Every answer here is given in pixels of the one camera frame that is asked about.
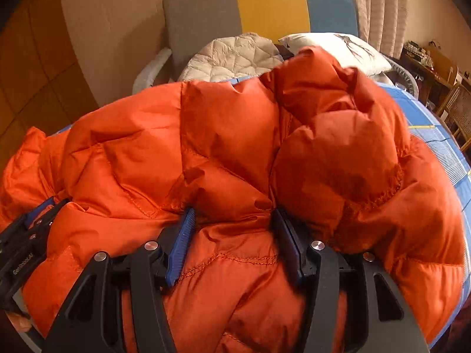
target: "wooden chair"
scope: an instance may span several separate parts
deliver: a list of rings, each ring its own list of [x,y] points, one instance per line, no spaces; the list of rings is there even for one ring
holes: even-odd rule
[[[456,74],[458,73],[458,66],[451,59],[446,57],[439,48],[428,45],[425,49],[430,52],[435,72],[449,84],[453,85],[456,80]]]
[[[471,145],[471,93],[462,84],[454,85],[437,110],[437,115],[441,116],[444,111],[458,126],[453,137],[456,139],[461,133],[465,138],[465,144],[461,146],[460,150],[466,151]]]

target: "orange down jacket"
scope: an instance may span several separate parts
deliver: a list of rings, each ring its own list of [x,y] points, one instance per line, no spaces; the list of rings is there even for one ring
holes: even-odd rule
[[[0,230],[50,196],[71,202],[23,289],[44,335],[95,252],[132,252],[188,205],[197,233],[165,298],[180,353],[293,347],[304,298],[269,231],[277,205],[336,250],[380,257],[428,342],[460,296],[461,207],[445,171],[383,89],[319,48],[235,86],[166,84],[70,131],[31,129],[3,175]]]

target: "metal screw head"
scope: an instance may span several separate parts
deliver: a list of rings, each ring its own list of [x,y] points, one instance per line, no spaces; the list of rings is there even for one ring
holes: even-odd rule
[[[366,260],[366,261],[369,261],[369,262],[372,262],[375,260],[375,256],[371,253],[371,252],[365,252],[363,254],[363,258]]]
[[[158,247],[159,247],[159,243],[157,243],[157,242],[147,242],[147,243],[144,245],[144,248],[145,248],[147,251],[154,251],[154,250],[156,250]]]
[[[95,255],[95,261],[103,261],[107,258],[107,255],[105,252],[98,252],[96,255]]]
[[[311,248],[315,249],[316,251],[322,251],[325,247],[326,247],[326,245],[323,242],[319,241],[319,240],[314,240],[311,243]]]

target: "black clamp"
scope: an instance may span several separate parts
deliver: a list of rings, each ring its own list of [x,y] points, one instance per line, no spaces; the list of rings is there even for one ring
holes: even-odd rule
[[[13,300],[13,295],[26,283],[33,271],[46,259],[46,249],[50,226],[60,209],[68,199],[51,208],[32,226],[34,215],[39,214],[52,198],[29,214],[17,218],[0,233],[0,309],[29,315],[20,310]]]
[[[187,208],[178,225],[132,254],[96,253],[62,304],[43,352],[125,353],[121,291],[130,289],[137,351],[176,353],[162,290],[180,276],[194,230],[195,211]]]
[[[281,208],[272,225],[288,278],[308,300],[297,352],[332,352],[340,288],[348,296],[345,352],[429,352],[399,288],[371,252],[338,254]]]

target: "blue bedspread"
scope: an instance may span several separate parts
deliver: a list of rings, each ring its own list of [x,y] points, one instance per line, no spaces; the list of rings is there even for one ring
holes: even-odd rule
[[[463,278],[461,299],[448,323],[432,341],[430,347],[444,334],[455,319],[470,294],[470,253],[471,245],[471,168],[454,142],[451,135],[416,98],[409,93],[386,84],[379,84],[401,107],[409,123],[411,134],[422,139],[442,163],[448,178],[456,189],[461,201],[463,228],[465,233],[465,277]]]

